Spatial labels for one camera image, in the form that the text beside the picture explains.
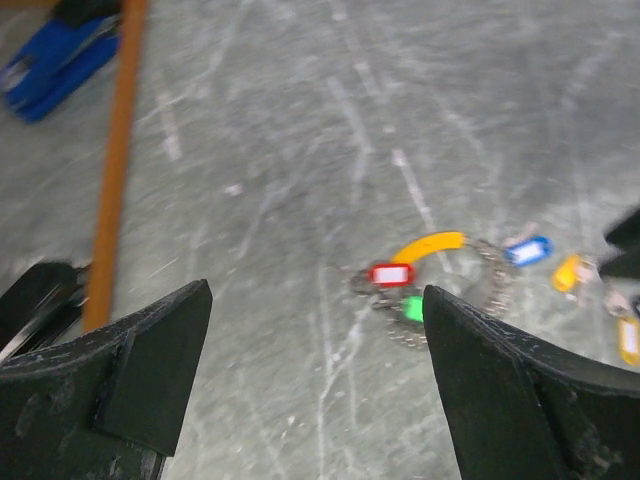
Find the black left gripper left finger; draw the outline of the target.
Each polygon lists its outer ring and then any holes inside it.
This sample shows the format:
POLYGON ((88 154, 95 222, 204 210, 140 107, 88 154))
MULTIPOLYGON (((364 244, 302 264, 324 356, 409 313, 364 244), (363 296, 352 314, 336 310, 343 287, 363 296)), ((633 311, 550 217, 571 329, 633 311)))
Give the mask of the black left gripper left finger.
POLYGON ((4 479, 158 479, 176 453, 212 293, 196 280, 1 366, 4 479))

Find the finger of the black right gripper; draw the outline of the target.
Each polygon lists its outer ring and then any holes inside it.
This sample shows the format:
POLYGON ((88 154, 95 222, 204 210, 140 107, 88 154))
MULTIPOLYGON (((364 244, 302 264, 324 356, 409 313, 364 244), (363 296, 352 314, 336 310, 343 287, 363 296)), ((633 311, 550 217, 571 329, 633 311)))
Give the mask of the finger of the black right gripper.
POLYGON ((606 235, 605 241, 618 249, 613 257, 598 266, 601 277, 639 279, 640 210, 636 208, 620 220, 606 235))

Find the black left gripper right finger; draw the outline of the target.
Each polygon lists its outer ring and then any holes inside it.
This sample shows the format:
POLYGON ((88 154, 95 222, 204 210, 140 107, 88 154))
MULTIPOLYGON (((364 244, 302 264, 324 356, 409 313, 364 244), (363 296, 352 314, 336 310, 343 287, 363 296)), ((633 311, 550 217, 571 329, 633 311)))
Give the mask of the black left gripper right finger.
POLYGON ((429 285, 424 328, 464 479, 636 479, 639 376, 429 285))

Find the orange key tag with key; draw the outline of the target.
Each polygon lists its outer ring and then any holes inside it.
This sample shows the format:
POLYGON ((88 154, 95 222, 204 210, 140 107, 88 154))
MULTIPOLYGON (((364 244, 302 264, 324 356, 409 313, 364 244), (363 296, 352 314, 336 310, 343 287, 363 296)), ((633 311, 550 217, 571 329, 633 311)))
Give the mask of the orange key tag with key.
POLYGON ((595 281, 597 276, 596 265, 590 257, 571 254, 552 274, 551 285, 558 292, 575 294, 582 286, 595 281))

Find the blue key tag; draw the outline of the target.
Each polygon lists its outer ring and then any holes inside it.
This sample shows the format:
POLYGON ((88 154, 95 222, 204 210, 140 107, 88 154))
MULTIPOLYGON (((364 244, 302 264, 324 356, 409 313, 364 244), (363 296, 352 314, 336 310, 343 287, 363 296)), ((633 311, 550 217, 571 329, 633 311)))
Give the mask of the blue key tag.
POLYGON ((525 267, 548 258, 553 252, 553 243, 545 236, 536 236, 505 250, 505 259, 515 267, 525 267))

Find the yellow handled chain keyring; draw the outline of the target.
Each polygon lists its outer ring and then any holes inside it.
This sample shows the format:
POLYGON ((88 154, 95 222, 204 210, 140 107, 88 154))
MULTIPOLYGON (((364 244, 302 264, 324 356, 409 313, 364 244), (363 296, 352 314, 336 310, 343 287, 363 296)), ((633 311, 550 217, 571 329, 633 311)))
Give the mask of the yellow handled chain keyring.
POLYGON ((424 351, 427 340, 423 323, 407 321, 402 302, 412 295, 423 298, 424 287, 431 282, 451 287, 467 304, 502 319, 510 307, 515 272, 499 246, 461 231, 440 231, 411 241, 387 259, 372 261, 354 273, 349 284, 354 294, 368 298, 372 308, 383 315, 392 341, 424 351), (368 271, 378 263, 412 265, 413 283, 396 288, 372 285, 368 271))

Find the green key tag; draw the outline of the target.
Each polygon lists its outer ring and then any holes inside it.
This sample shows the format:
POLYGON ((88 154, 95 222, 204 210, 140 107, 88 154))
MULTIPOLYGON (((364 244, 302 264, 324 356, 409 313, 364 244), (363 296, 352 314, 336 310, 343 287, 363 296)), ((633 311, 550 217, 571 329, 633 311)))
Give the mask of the green key tag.
POLYGON ((418 295, 408 296, 403 299, 402 313, 404 318, 412 323, 423 323, 423 298, 418 295))

